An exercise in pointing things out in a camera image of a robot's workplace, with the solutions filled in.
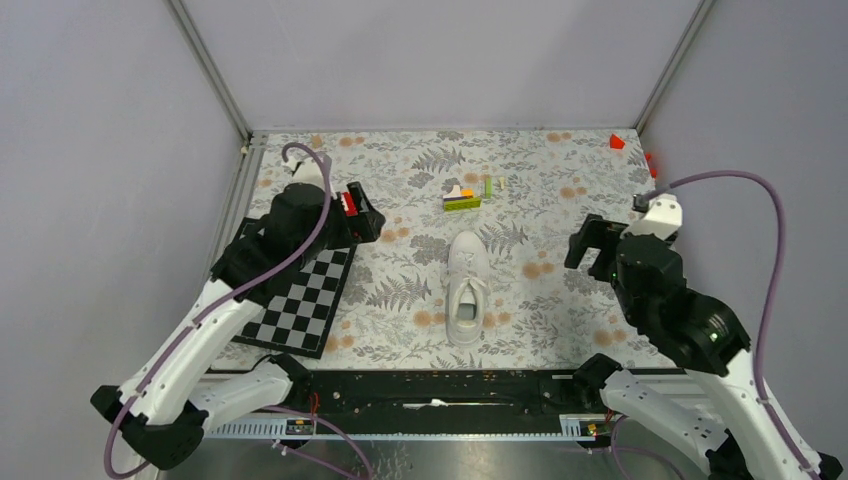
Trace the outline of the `white sneaker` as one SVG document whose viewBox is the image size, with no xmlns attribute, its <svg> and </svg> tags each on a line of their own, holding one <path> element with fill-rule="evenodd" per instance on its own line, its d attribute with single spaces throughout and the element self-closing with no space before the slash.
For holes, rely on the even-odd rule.
<svg viewBox="0 0 848 480">
<path fill-rule="evenodd" d="M 490 260 L 482 240 L 474 232 L 460 232 L 450 246 L 447 262 L 446 333 L 452 344 L 470 346 L 481 337 L 489 277 Z"/>
</svg>

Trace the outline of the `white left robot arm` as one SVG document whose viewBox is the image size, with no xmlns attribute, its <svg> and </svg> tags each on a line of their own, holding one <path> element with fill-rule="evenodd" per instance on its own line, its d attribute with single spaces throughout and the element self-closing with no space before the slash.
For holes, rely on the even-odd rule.
<svg viewBox="0 0 848 480">
<path fill-rule="evenodd" d="M 144 466 L 170 470 L 219 426 L 271 405 L 288 411 L 313 406 L 312 375 L 290 355 L 272 356 L 215 387 L 198 382 L 244 327 L 304 278 L 325 251 L 372 243 L 385 217 L 358 182 L 326 194 L 293 182 L 269 213 L 238 234 L 211 270 L 194 306 L 157 353 L 121 385 L 102 385 L 92 406 L 111 422 Z"/>
</svg>

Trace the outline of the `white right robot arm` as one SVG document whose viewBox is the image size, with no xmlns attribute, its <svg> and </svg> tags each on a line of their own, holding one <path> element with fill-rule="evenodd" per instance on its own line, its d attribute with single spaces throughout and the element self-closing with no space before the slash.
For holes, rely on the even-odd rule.
<svg viewBox="0 0 848 480">
<path fill-rule="evenodd" d="M 756 391 L 751 340 L 722 301 L 688 287 L 681 256 L 666 240 L 633 235 L 623 223 L 590 214 L 569 238 L 564 265 L 575 269 L 587 249 L 598 256 L 589 275 L 609 284 L 627 323 L 709 398 L 722 422 L 676 405 L 640 383 L 620 363 L 595 354 L 574 375 L 583 410 L 604 406 L 651 430 L 710 479 L 836 479 L 834 456 L 792 433 L 781 437 Z"/>
</svg>

